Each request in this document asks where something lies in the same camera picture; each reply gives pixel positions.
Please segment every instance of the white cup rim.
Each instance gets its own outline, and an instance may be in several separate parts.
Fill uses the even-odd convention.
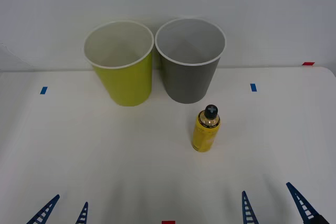
[[[99,64],[97,64],[97,63],[92,62],[92,61],[87,57],[87,55],[86,55],[86,53],[85,53],[85,44],[86,44],[88,38],[90,37],[91,34],[93,34],[95,31],[99,30],[100,28],[105,27],[105,26],[109,26],[109,25],[114,24],[114,23],[133,23],[133,24],[136,24],[136,25],[139,25],[139,26],[142,26],[143,28],[145,28],[145,29],[149,32],[149,34],[151,35],[151,39],[152,39],[152,43],[151,43],[151,46],[150,46],[149,50],[148,50],[148,51],[144,54],[144,56],[142,56],[140,59],[138,59],[138,60],[136,60],[136,61],[134,61],[134,62],[132,62],[132,63],[130,63],[130,64],[124,65],[124,66],[106,67],[106,66],[102,66],[102,65],[99,65]],[[103,69],[122,69],[122,68],[128,68],[128,67],[130,67],[130,66],[132,66],[132,65],[135,65],[135,64],[137,64],[138,62],[140,62],[140,61],[142,61],[143,59],[145,59],[146,56],[152,51],[153,46],[154,46],[154,36],[153,36],[153,33],[152,33],[152,31],[151,31],[148,27],[146,27],[144,24],[142,24],[142,23],[140,23],[140,22],[133,21],[133,20],[116,20],[116,21],[111,21],[111,22],[107,22],[107,23],[104,23],[104,24],[102,24],[102,25],[99,25],[99,26],[97,26],[95,29],[93,29],[91,32],[89,32],[89,34],[88,34],[88,35],[86,36],[86,38],[85,38],[83,50],[84,50],[84,56],[85,56],[86,60],[87,60],[91,65],[93,65],[93,66],[95,66],[95,67],[97,67],[97,68],[103,68]]]
[[[180,61],[177,61],[177,60],[173,60],[172,58],[168,57],[167,55],[165,55],[165,54],[161,51],[161,49],[159,48],[159,46],[158,46],[158,44],[157,44],[157,43],[158,43],[158,35],[159,35],[160,31],[161,31],[165,26],[169,25],[170,23],[173,23],[173,22],[176,22],[176,21],[179,21],[179,20],[184,20],[184,19],[193,19],[193,20],[199,20],[199,21],[206,22],[206,23],[208,23],[208,24],[210,24],[210,25],[216,27],[216,28],[222,33],[222,35],[223,35],[223,37],[224,37],[225,45],[224,45],[224,48],[223,48],[222,52],[220,52],[216,58],[211,59],[211,60],[206,61],[206,62],[201,62],[201,63],[184,63],[184,62],[180,62]],[[156,34],[155,34],[155,47],[157,48],[158,52],[159,52],[164,58],[166,58],[167,60],[169,60],[169,61],[171,61],[171,62],[173,62],[173,63],[179,64],[179,65],[183,65],[183,66],[196,67],[196,66],[203,66],[203,65],[212,63],[212,62],[218,60],[218,59],[222,56],[224,50],[226,49],[226,45],[227,45],[227,40],[226,40],[226,35],[225,35],[225,33],[223,32],[223,30],[222,30],[217,24],[212,23],[212,22],[209,22],[209,21],[207,21],[207,20],[205,20],[205,19],[202,19],[202,18],[185,17],[185,18],[177,18],[177,19],[173,19],[173,20],[171,20],[171,21],[169,21],[169,22],[163,24],[163,25],[158,29],[158,31],[157,31]]]

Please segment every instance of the red tape marker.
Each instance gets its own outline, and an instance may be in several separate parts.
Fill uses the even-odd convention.
[[[302,65],[303,66],[313,66],[315,62],[309,62],[309,61],[306,61],[304,62]]]

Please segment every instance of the white table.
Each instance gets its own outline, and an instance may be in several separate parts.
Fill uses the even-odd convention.
[[[210,103],[222,127],[198,153],[194,121]],[[218,69],[188,105],[155,71],[151,96],[132,108],[92,71],[3,73],[1,223],[26,223],[56,194],[47,224],[75,223],[85,201],[88,224],[243,223],[243,190],[260,224],[302,223],[286,182],[332,223],[335,103],[336,78],[320,67]]]

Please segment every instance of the yellow spray can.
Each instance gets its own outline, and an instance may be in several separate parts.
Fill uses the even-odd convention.
[[[198,114],[193,136],[195,150],[198,152],[210,150],[220,127],[220,120],[218,108],[212,104]]]

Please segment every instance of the paper cup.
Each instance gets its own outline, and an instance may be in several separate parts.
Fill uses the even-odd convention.
[[[226,47],[223,31],[202,19],[176,19],[160,27],[155,45],[168,95],[180,103],[202,99]]]
[[[152,90],[154,37],[144,25],[111,22],[94,30],[84,52],[111,98],[121,106],[144,102]]]

